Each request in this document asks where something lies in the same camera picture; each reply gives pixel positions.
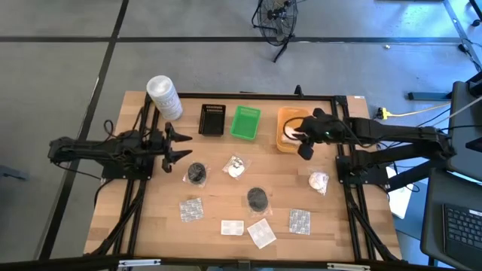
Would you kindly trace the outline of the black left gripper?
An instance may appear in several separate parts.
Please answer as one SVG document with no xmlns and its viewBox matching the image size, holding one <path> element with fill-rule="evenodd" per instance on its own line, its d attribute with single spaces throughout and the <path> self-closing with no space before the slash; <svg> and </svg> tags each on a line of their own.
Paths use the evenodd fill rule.
<svg viewBox="0 0 482 271">
<path fill-rule="evenodd" d="M 170 122 L 166 122 L 165 130 L 163 132 L 159 129 L 153 129 L 148 139 L 148 154 L 151 156 L 163 156 L 161 167 L 166 173 L 170 173 L 172 171 L 172 162 L 176 163 L 181 158 L 186 157 L 192 152 L 192 150 L 172 151 L 171 133 L 172 124 Z M 177 132 L 173 133 L 174 142 L 187 142 L 192 139 L 193 138 L 188 135 L 181 135 Z"/>
</svg>

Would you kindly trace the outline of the clear bag white item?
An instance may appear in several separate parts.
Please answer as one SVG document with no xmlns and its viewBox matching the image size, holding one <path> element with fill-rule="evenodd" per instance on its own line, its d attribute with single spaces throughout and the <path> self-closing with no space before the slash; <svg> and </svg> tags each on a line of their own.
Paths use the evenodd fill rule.
<svg viewBox="0 0 482 271">
<path fill-rule="evenodd" d="M 294 136 L 296 133 L 297 132 L 293 128 L 291 128 L 290 126 L 286 126 L 284 128 L 284 132 L 282 133 L 282 143 L 290 145 L 300 145 L 300 140 Z"/>
</svg>

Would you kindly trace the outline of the clear bag black round item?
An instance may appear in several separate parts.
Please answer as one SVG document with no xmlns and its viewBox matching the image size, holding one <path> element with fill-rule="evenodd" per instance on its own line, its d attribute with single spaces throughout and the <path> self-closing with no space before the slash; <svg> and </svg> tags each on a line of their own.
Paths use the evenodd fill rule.
<svg viewBox="0 0 482 271">
<path fill-rule="evenodd" d="M 203 163 L 193 162 L 189 165 L 185 175 L 183 176 L 183 182 L 197 186 L 204 187 L 209 176 L 209 167 Z"/>
<path fill-rule="evenodd" d="M 247 191 L 246 205 L 252 217 L 272 215 L 269 196 L 262 187 L 252 187 Z"/>
</svg>

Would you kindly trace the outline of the clear bag white cotton balls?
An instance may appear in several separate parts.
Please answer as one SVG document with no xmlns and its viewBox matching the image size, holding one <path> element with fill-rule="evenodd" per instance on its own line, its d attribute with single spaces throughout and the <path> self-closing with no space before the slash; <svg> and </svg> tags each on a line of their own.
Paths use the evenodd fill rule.
<svg viewBox="0 0 482 271">
<path fill-rule="evenodd" d="M 328 188 L 329 175 L 324 172 L 313 172 L 308 183 L 312 189 L 316 190 L 321 195 L 325 195 Z"/>
</svg>

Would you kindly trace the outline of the clear bag white grey contents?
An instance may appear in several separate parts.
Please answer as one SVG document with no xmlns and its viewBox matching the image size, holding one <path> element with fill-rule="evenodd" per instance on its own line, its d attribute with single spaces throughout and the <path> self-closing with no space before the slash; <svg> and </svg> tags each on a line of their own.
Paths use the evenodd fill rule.
<svg viewBox="0 0 482 271">
<path fill-rule="evenodd" d="M 222 171 L 228 174 L 231 178 L 239 179 L 243 174 L 246 173 L 250 165 L 251 160 L 234 154 L 227 161 Z"/>
</svg>

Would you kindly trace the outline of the silver foil blister packet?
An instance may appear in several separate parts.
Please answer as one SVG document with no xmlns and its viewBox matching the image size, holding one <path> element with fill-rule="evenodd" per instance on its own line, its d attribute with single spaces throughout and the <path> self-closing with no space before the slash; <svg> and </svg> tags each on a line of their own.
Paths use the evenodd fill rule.
<svg viewBox="0 0 482 271">
<path fill-rule="evenodd" d="M 310 235 L 310 212 L 301 209 L 291 209 L 289 214 L 289 232 Z"/>
<path fill-rule="evenodd" d="M 180 217 L 182 222 L 200 220 L 204 217 L 201 198 L 190 199 L 179 203 Z"/>
</svg>

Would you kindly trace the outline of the white paper packet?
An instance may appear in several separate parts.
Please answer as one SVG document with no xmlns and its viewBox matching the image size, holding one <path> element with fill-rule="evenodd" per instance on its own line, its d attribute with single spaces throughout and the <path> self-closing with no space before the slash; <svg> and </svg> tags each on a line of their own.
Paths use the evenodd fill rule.
<svg viewBox="0 0 482 271">
<path fill-rule="evenodd" d="M 244 233 L 244 221 L 222 220 L 221 235 L 242 236 Z"/>
<path fill-rule="evenodd" d="M 276 236 L 265 218 L 247 228 L 254 244 L 262 249 L 276 241 Z"/>
</svg>

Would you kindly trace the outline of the yellow plastic basket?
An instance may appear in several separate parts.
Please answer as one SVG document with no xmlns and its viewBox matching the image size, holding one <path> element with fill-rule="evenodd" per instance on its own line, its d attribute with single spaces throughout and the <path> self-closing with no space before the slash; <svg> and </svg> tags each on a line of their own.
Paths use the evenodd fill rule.
<svg viewBox="0 0 482 271">
<path fill-rule="evenodd" d="M 309 116 L 309 112 L 303 108 L 283 107 L 278 111 L 276 145 L 279 151 L 283 153 L 296 153 L 299 145 L 290 145 L 282 143 L 282 133 L 286 126 L 293 129 L 298 128 L 302 124 L 302 120 Z"/>
</svg>

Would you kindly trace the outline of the white wipes canister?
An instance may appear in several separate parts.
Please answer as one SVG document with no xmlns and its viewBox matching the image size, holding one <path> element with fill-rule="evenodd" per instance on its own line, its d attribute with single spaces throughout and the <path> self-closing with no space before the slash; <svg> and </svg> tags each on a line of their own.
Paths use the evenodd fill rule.
<svg viewBox="0 0 482 271">
<path fill-rule="evenodd" d="M 172 80 L 165 75 L 151 78 L 146 85 L 148 95 L 165 120 L 177 120 L 183 107 Z"/>
</svg>

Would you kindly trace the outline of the green plastic basket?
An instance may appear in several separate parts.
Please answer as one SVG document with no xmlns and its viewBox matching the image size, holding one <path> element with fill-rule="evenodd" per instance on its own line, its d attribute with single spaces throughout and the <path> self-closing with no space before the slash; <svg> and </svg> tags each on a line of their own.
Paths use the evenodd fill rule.
<svg viewBox="0 0 482 271">
<path fill-rule="evenodd" d="M 260 109 L 238 105 L 231 124 L 230 134 L 238 139 L 252 141 L 257 135 L 260 119 Z"/>
</svg>

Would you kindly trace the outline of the white paper sheet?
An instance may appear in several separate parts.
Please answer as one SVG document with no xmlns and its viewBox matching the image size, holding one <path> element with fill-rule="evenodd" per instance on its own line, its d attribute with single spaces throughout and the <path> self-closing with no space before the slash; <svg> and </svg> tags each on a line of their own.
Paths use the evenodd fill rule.
<svg viewBox="0 0 482 271">
<path fill-rule="evenodd" d="M 408 186 L 389 192 L 389 207 L 395 217 L 404 219 L 413 189 L 413 184 L 409 184 Z"/>
</svg>

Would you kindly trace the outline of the black floor fan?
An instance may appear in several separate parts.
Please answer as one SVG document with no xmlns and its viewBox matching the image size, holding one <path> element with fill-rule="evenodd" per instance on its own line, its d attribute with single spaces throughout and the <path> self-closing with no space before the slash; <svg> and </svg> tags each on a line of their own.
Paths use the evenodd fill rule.
<svg viewBox="0 0 482 271">
<path fill-rule="evenodd" d="M 284 54 L 289 42 L 295 37 L 297 15 L 297 0 L 258 0 L 251 24 L 254 29 L 259 30 L 268 44 L 279 47 L 273 58 L 274 63 Z"/>
</svg>

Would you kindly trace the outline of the black floor bar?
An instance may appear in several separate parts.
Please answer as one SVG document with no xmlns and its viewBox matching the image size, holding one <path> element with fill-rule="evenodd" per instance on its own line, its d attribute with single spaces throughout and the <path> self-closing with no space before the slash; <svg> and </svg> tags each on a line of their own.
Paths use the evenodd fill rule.
<svg viewBox="0 0 482 271">
<path fill-rule="evenodd" d="M 429 93 L 429 92 L 410 92 L 407 94 L 412 101 L 450 101 L 452 93 Z"/>
</svg>

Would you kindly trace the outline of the dark grey side desk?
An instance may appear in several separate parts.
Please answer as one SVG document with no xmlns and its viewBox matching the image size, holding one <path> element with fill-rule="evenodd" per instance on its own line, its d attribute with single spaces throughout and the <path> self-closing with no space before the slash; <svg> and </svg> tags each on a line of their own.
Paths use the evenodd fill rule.
<svg viewBox="0 0 482 271">
<path fill-rule="evenodd" d="M 445 203 L 482 212 L 482 185 L 449 172 L 438 169 L 431 171 L 423 217 L 421 251 L 457 269 L 482 271 L 482 256 L 477 259 L 477 265 L 466 266 L 445 254 L 442 214 Z"/>
<path fill-rule="evenodd" d="M 450 171 L 482 182 L 482 152 L 474 151 L 465 145 L 482 138 L 482 97 L 463 111 L 449 119 L 451 144 L 456 155 L 447 162 Z"/>
</svg>

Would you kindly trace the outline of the silver metal bracket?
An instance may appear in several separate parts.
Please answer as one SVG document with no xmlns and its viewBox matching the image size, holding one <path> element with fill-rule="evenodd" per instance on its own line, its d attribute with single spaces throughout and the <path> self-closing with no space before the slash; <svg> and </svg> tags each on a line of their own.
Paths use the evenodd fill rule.
<svg viewBox="0 0 482 271">
<path fill-rule="evenodd" d="M 336 271 L 371 271 L 370 266 L 349 263 L 327 263 L 327 269 Z"/>
<path fill-rule="evenodd" d="M 130 268 L 136 266 L 159 266 L 161 265 L 161 259 L 131 259 L 120 260 L 118 262 L 118 268 Z"/>
</svg>

